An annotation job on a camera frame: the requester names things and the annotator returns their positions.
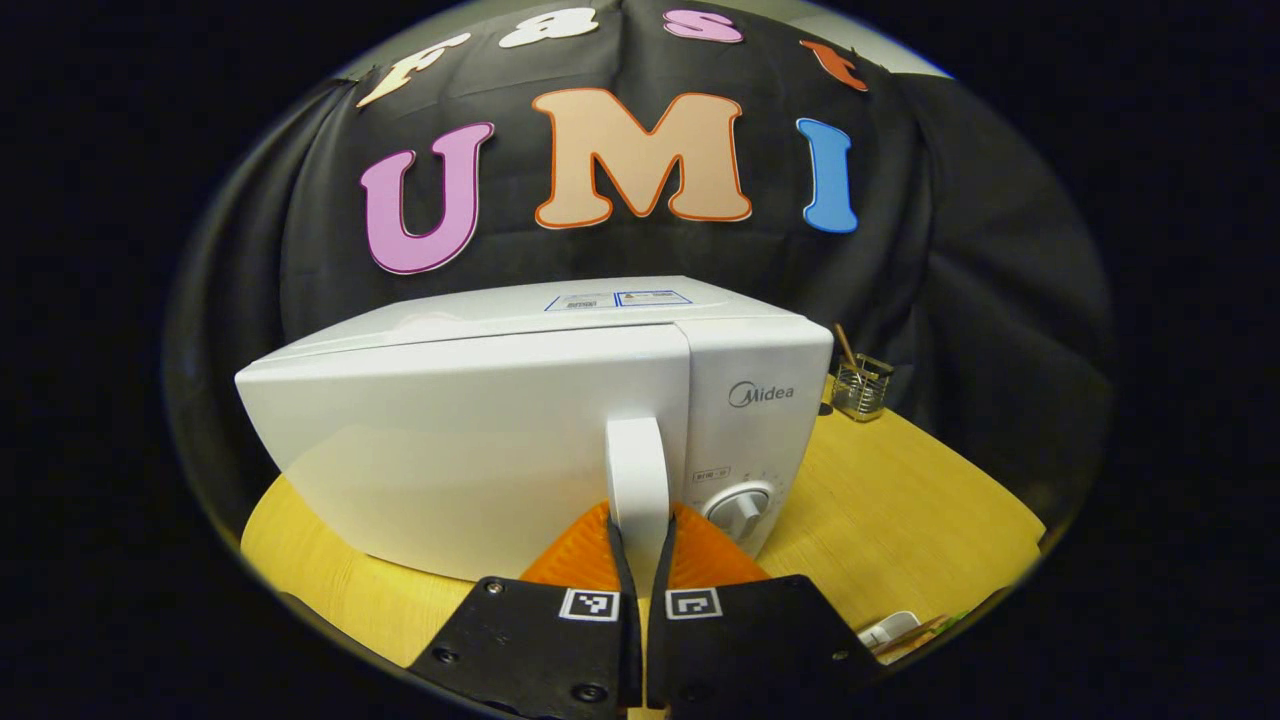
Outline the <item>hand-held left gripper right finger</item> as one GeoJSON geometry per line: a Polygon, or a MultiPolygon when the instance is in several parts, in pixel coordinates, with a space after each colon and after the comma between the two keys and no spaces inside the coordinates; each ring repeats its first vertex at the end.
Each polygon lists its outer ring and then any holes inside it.
{"type": "Polygon", "coordinates": [[[648,705],[668,716],[850,716],[884,665],[803,574],[772,577],[676,505],[648,620],[648,705]]]}

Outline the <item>green lettuce bread roll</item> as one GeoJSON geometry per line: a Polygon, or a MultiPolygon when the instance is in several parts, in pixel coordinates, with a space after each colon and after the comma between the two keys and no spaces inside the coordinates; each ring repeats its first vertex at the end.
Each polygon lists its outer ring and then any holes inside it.
{"type": "Polygon", "coordinates": [[[876,651],[876,657],[884,665],[897,662],[900,659],[918,651],[925,644],[931,643],[933,639],[947,633],[952,626],[959,624],[965,619],[968,612],[960,612],[956,616],[937,616],[931,619],[919,626],[905,632],[899,638],[892,642],[881,646],[876,651]]]}

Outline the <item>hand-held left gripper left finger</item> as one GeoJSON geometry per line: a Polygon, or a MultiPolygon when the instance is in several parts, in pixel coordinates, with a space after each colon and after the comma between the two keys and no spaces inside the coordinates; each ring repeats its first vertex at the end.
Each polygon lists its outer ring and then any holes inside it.
{"type": "Polygon", "coordinates": [[[509,716],[625,716],[641,703],[637,592],[608,503],[516,578],[477,580],[410,673],[509,716]]]}

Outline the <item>white microwave oven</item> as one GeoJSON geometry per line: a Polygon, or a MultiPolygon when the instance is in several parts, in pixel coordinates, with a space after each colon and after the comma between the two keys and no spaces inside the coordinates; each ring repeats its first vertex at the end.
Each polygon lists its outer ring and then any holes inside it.
{"type": "Polygon", "coordinates": [[[682,275],[403,301],[243,368],[259,438],[348,546],[512,577],[604,503],[636,583],[671,514],[760,550],[815,424],[833,336],[682,275]]]}

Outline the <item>black backdrop cloth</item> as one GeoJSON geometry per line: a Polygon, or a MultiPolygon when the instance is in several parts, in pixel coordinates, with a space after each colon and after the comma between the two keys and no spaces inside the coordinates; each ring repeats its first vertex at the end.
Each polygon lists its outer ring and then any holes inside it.
{"type": "Polygon", "coordinates": [[[166,414],[189,479],[239,536],[275,475],[234,374],[316,331],[439,293],[687,275],[841,324],[895,365],[888,406],[1056,534],[1100,473],[1115,400],[1108,283],[1053,172],[963,85],[730,0],[463,0],[308,92],[196,225],[165,329],[166,414]],[[603,88],[645,127],[678,95],[735,101],[750,217],[535,218],[545,92],[603,88]]]}

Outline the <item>white rectangular tray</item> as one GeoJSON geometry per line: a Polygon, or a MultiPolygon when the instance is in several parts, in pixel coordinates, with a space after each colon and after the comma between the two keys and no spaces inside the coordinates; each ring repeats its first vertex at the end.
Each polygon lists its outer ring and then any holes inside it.
{"type": "Polygon", "coordinates": [[[860,629],[858,639],[873,653],[883,652],[890,644],[922,625],[911,611],[892,612],[877,623],[860,629]]]}

